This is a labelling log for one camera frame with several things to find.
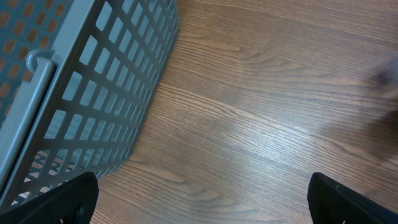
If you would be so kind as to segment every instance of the wooden floor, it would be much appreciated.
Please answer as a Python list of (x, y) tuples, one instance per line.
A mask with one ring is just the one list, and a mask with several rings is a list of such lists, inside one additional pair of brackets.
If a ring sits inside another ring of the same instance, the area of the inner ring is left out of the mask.
[(134, 154), (99, 181), (93, 223), (311, 223), (313, 172), (398, 212), (395, 0), (178, 10)]

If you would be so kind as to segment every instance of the floor plank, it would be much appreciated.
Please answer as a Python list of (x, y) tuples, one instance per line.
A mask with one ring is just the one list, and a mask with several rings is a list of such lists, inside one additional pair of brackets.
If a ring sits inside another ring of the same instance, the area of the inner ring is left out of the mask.
[(180, 30), (93, 223), (311, 223), (313, 172), (398, 212), (398, 5), (178, 1)]

